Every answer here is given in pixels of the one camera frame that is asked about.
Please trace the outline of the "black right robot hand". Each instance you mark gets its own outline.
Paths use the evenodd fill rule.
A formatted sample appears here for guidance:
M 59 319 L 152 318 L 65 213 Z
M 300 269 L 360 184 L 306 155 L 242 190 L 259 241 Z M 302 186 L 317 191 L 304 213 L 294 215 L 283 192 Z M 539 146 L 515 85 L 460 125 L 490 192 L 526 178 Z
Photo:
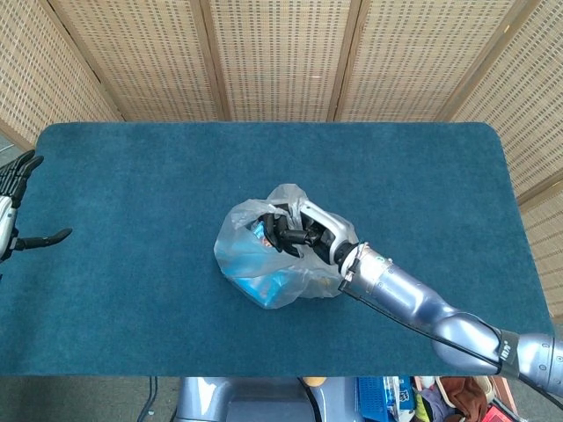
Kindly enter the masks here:
M 355 231 L 344 220 L 309 200 L 273 207 L 273 211 L 260 215 L 257 223 L 267 242 L 280 253 L 301 258 L 298 246 L 306 246 L 325 264 L 341 267 L 359 244 Z

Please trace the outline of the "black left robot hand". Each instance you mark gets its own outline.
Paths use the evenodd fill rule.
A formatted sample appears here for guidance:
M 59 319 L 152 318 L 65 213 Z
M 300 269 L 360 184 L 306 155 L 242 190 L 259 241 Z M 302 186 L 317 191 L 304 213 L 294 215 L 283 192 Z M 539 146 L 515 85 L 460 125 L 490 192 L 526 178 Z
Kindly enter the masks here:
M 39 167 L 44 156 L 36 156 L 31 149 L 1 167 L 1 262 L 14 251 L 45 248 L 65 240 L 72 228 L 62 229 L 52 236 L 20 237 L 16 221 L 24 199 L 27 182 Z

